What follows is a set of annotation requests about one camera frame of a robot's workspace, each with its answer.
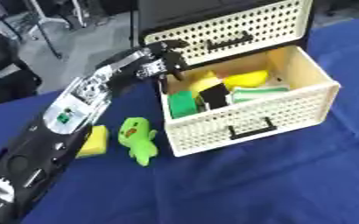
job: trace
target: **basket handle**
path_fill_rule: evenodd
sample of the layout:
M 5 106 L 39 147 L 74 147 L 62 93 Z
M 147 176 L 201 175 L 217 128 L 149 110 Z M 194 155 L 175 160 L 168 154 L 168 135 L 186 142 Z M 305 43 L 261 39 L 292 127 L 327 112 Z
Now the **basket handle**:
M 245 133 L 242 133 L 242 134 L 236 134 L 236 131 L 234 130 L 234 126 L 230 125 L 229 126 L 229 131 L 230 131 L 230 134 L 231 134 L 230 139 L 231 140 L 236 140 L 236 139 L 239 139 L 239 138 L 250 137 L 250 136 L 254 136 L 254 135 L 258 135 L 258 134 L 261 134 L 261 133 L 265 133 L 265 132 L 268 132 L 268 131 L 273 131 L 273 130 L 278 129 L 277 126 L 273 125 L 273 123 L 272 123 L 272 121 L 271 121 L 271 119 L 269 117 L 265 117 L 264 120 L 268 124 L 268 127 L 263 128 L 263 129 L 255 129 L 255 130 L 245 132 Z
M 243 42 L 251 41 L 253 40 L 253 36 L 247 33 L 246 31 L 243 31 L 243 36 L 240 38 L 236 38 L 233 40 L 223 41 L 219 44 L 214 44 L 210 39 L 207 40 L 207 49 L 209 51 L 216 50 L 218 48 L 226 47 L 226 46 L 233 46 L 236 44 L 241 44 Z

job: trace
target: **white plastic basket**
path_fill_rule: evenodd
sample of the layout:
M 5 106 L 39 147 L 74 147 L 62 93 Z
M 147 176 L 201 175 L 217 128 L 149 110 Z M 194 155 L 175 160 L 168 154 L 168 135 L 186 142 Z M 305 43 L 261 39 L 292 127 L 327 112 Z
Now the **white plastic basket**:
M 248 69 L 268 69 L 271 79 L 287 83 L 291 91 L 180 119 L 172 119 L 168 97 L 162 94 L 165 131 L 175 156 L 208 151 L 322 123 L 340 88 L 338 82 L 332 80 L 297 46 L 196 68 L 185 72 L 185 76 L 226 69 L 238 73 L 245 73 Z M 175 92 L 186 88 L 186 82 L 170 79 L 169 86 L 170 91 Z
M 268 70 L 270 81 L 281 81 L 291 91 L 263 99 L 246 101 L 172 119 L 168 97 L 161 94 L 165 130 L 177 157 L 276 135 L 322 123 L 336 97 L 340 84 L 331 78 L 295 45 L 237 57 L 208 66 L 204 62 L 221 60 L 258 49 L 279 46 L 304 38 L 311 0 L 287 0 L 224 17 L 188 24 L 145 36 L 145 43 L 163 39 L 184 39 L 187 63 L 196 68 L 185 71 L 185 81 L 169 79 L 169 93 L 187 90 L 189 77 L 215 71 L 244 74 Z M 241 38 L 246 31 L 251 41 L 208 49 Z

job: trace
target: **black robotic arm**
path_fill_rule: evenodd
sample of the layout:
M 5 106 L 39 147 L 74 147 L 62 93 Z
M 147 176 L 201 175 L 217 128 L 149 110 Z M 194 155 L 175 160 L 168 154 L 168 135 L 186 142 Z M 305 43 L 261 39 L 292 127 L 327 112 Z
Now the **black robotic arm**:
M 76 78 L 67 89 L 0 150 L 0 224 L 19 223 L 74 160 L 92 126 L 129 86 L 166 76 L 181 79 L 186 63 L 173 49 L 180 40 L 157 42 L 105 60 L 94 74 Z

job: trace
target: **blue cloth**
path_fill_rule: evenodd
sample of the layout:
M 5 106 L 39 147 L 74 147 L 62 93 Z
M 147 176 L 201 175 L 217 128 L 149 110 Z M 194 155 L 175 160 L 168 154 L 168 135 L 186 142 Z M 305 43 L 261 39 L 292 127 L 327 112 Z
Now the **blue cloth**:
M 343 85 L 323 124 L 175 158 L 141 84 L 100 121 L 114 135 L 107 155 L 75 160 L 24 223 L 359 223 L 359 20 L 314 31 L 309 52 Z M 57 94 L 0 105 L 0 147 Z M 116 141 L 128 116 L 160 130 L 147 168 Z

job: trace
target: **green plush toy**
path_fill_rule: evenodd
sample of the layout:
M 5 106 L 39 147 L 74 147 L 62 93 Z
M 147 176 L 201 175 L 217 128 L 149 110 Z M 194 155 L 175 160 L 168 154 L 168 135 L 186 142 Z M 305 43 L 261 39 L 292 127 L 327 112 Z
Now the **green plush toy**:
M 152 142 L 157 134 L 156 130 L 150 130 L 150 122 L 143 117 L 126 119 L 118 133 L 118 142 L 130 148 L 129 155 L 136 158 L 142 166 L 150 163 L 150 158 L 158 155 L 158 148 Z

